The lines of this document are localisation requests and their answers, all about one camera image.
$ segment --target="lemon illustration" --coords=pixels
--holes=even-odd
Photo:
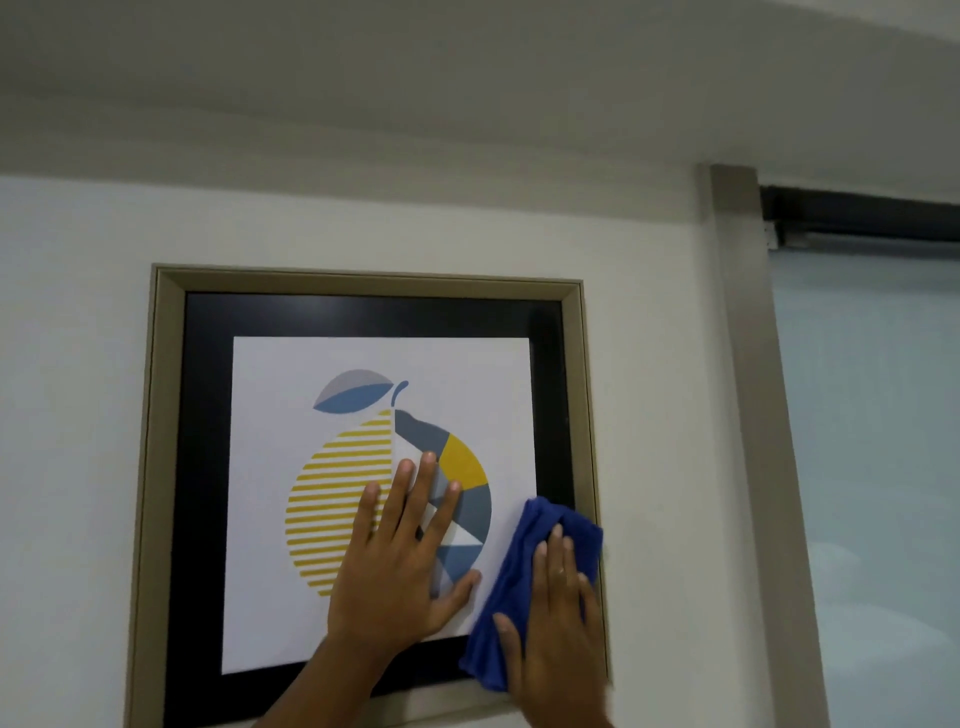
[[[294,567],[320,596],[329,596],[333,587],[364,487],[369,482],[380,486],[376,526],[394,470],[403,457],[419,462],[422,452],[437,454],[439,467],[424,522],[443,500],[449,481],[459,480],[463,486],[453,523],[437,552],[434,594],[467,573],[483,550],[492,512],[490,483],[483,466],[455,435],[396,408],[396,397],[407,385],[402,381],[395,388],[377,372],[350,370],[330,381],[314,404],[319,412],[347,415],[367,409],[394,390],[389,407],[350,425],[315,452],[291,488],[284,524],[286,543]]]

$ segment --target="artwork print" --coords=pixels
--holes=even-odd
[[[484,576],[438,637],[469,631],[536,494],[526,339],[238,337],[230,427],[224,673],[309,658],[364,487],[376,527],[396,465],[428,450],[421,529],[463,487],[432,593]]]

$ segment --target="framed picture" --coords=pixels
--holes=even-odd
[[[457,663],[523,503],[596,520],[580,283],[155,266],[153,290],[128,725],[262,715],[324,637],[360,490],[427,450],[431,499],[464,488],[434,591],[484,579],[368,723],[502,699]]]

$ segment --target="hand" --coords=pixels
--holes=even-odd
[[[372,525],[379,488],[375,483],[367,486],[330,596],[327,639],[364,650],[360,654],[382,661],[383,667],[397,653],[440,631],[467,605],[480,580],[479,571],[470,571],[448,595],[430,597],[437,548],[461,490],[457,481],[447,486],[444,502],[418,541],[436,467],[437,456],[425,452],[408,496],[414,464],[400,462],[376,531]]]
[[[510,618],[493,615],[510,695],[533,728],[609,726],[600,606],[563,533],[557,524],[534,553],[526,655]]]

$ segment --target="ceiling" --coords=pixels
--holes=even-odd
[[[958,17],[944,0],[0,0],[0,92],[960,199]]]

